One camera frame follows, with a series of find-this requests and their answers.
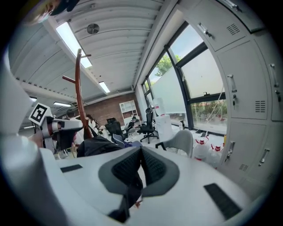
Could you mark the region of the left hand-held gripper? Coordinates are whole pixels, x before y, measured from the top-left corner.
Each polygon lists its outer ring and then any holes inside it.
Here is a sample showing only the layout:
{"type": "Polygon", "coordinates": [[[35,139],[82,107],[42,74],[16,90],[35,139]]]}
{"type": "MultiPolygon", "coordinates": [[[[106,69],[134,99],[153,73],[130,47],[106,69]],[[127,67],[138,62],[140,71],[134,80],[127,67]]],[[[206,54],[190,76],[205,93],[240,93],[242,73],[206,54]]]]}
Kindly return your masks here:
{"type": "Polygon", "coordinates": [[[81,121],[54,118],[50,107],[41,103],[35,105],[29,120],[41,131],[42,147],[53,153],[70,148],[75,134],[83,128],[81,121]]]}

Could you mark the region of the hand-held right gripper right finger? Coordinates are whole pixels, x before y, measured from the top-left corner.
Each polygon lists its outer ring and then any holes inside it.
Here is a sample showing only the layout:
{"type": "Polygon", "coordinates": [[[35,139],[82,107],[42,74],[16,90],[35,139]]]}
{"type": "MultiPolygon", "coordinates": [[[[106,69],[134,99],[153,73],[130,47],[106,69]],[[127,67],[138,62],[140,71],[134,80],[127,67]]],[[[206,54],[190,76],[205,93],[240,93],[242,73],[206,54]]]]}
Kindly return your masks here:
{"type": "Polygon", "coordinates": [[[180,171],[176,184],[164,195],[144,197],[130,217],[131,226],[216,226],[225,222],[205,185],[217,184],[240,209],[251,200],[233,181],[204,162],[151,148],[174,162],[180,171]]]}

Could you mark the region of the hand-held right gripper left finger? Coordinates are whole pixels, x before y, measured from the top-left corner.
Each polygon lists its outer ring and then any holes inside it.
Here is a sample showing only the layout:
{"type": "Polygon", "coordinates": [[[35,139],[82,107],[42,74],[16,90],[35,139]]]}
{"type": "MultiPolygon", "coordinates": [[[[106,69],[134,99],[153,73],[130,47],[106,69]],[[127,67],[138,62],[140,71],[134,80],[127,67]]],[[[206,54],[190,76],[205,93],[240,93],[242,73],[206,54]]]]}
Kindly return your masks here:
{"type": "Polygon", "coordinates": [[[45,226],[141,226],[142,210],[128,216],[128,187],[112,167],[127,163],[139,148],[127,148],[96,156],[56,160],[47,149],[40,149],[50,202],[39,208],[45,226]],[[118,214],[127,215],[124,223],[118,214]]]}

